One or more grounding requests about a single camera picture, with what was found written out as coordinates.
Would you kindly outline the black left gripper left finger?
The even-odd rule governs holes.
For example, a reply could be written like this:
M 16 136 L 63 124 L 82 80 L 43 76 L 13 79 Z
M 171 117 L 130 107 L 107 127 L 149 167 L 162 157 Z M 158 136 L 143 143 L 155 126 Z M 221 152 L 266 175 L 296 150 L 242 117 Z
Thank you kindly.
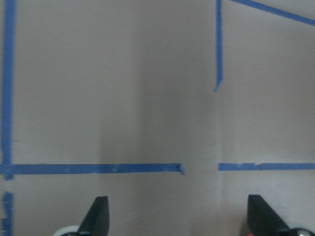
M 77 234 L 79 236 L 107 236 L 109 232 L 108 197 L 96 197 Z

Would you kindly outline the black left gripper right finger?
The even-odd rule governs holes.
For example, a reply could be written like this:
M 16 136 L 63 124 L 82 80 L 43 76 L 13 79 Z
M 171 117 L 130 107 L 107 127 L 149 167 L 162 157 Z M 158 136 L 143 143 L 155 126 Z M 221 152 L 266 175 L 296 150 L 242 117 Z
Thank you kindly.
M 248 195 L 247 225 L 253 236 L 286 236 L 290 231 L 260 195 Z

